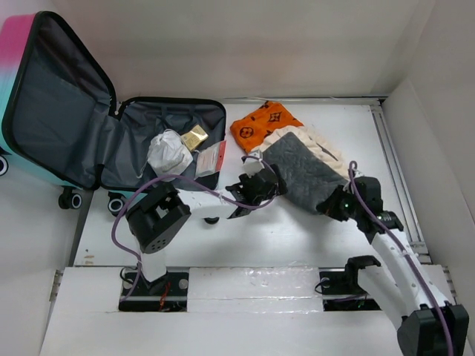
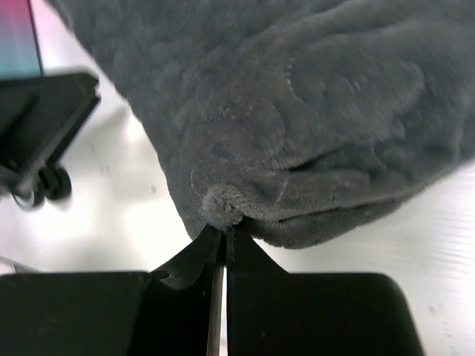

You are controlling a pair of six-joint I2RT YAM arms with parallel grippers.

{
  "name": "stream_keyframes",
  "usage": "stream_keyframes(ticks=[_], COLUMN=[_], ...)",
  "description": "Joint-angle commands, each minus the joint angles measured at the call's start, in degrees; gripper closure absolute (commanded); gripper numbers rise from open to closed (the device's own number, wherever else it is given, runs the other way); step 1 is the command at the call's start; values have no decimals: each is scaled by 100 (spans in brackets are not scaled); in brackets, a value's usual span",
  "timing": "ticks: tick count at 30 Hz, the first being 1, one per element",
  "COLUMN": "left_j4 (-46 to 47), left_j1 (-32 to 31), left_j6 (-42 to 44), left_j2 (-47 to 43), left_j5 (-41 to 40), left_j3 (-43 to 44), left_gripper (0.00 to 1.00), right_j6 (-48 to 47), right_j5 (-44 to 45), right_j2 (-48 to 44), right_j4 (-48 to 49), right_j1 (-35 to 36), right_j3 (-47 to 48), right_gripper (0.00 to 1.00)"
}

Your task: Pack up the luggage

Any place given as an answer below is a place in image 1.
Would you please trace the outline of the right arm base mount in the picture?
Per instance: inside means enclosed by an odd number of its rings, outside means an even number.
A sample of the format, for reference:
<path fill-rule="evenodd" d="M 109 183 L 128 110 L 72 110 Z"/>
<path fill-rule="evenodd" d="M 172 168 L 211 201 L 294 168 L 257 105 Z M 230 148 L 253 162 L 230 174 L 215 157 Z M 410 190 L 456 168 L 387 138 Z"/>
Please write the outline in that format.
<path fill-rule="evenodd" d="M 348 280 L 343 268 L 320 268 L 318 276 L 314 290 L 322 299 L 324 312 L 381 310 L 367 292 Z"/>

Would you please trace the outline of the beige cardboard box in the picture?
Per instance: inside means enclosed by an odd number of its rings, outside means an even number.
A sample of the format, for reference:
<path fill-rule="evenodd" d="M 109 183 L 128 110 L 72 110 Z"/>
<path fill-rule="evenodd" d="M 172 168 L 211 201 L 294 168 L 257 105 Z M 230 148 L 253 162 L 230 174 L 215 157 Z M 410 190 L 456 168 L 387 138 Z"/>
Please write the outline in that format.
<path fill-rule="evenodd" d="M 189 132 L 181 136 L 183 144 L 190 151 L 194 151 L 208 138 L 209 138 L 209 135 L 200 125 L 195 125 Z"/>

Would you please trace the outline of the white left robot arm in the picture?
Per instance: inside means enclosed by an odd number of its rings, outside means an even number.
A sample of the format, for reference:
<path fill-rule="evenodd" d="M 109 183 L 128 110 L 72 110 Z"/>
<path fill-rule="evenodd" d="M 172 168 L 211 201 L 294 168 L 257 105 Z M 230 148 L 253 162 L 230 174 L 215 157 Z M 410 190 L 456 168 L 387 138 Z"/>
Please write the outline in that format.
<path fill-rule="evenodd" d="M 154 179 L 146 187 L 149 192 L 140 200 L 132 200 L 125 218 L 139 247 L 140 285 L 149 294 L 165 287 L 166 267 L 152 257 L 167 247 L 190 218 L 211 221 L 230 220 L 249 215 L 287 192 L 286 183 L 276 165 L 254 174 L 241 174 L 239 182 L 223 191 L 203 185 L 197 191 L 180 192 L 171 184 Z"/>

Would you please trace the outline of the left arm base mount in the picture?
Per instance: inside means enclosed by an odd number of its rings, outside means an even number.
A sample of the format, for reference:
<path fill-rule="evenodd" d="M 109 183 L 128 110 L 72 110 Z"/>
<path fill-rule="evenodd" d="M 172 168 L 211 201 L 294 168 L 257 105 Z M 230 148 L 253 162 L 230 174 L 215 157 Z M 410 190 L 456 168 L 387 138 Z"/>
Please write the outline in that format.
<path fill-rule="evenodd" d="M 120 312 L 186 312 L 189 270 L 167 271 L 159 280 L 141 277 L 131 295 L 119 301 Z"/>

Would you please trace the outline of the orange patterned towel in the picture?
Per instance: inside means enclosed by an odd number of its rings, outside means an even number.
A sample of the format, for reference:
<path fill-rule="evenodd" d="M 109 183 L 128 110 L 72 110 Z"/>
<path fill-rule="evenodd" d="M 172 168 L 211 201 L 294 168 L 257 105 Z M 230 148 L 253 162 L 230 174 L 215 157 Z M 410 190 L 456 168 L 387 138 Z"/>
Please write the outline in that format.
<path fill-rule="evenodd" d="M 303 125 L 280 102 L 265 101 L 257 110 L 234 121 L 230 131 L 236 143 L 249 153 L 275 130 Z"/>

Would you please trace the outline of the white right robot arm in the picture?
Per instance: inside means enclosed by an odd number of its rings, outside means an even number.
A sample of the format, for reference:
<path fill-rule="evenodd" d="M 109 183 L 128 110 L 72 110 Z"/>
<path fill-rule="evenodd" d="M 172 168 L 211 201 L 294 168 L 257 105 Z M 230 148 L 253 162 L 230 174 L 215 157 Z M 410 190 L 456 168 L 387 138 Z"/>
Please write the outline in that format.
<path fill-rule="evenodd" d="M 376 178 L 351 178 L 316 209 L 333 220 L 355 221 L 377 253 L 351 257 L 341 271 L 321 271 L 315 289 L 331 306 L 368 296 L 393 324 L 403 355 L 463 355 L 468 312 L 424 271 L 400 219 L 384 210 Z"/>

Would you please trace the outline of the grey cream fleece blanket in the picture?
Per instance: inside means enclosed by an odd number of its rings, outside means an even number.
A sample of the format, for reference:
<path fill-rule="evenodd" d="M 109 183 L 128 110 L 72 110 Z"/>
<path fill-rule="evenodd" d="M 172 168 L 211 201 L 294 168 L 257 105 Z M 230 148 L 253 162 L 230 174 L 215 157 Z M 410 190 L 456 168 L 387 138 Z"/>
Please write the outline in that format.
<path fill-rule="evenodd" d="M 341 153 L 311 128 L 277 129 L 252 149 L 257 151 L 264 162 L 278 166 L 287 187 L 284 196 L 311 214 L 325 214 L 328 198 L 349 182 Z"/>

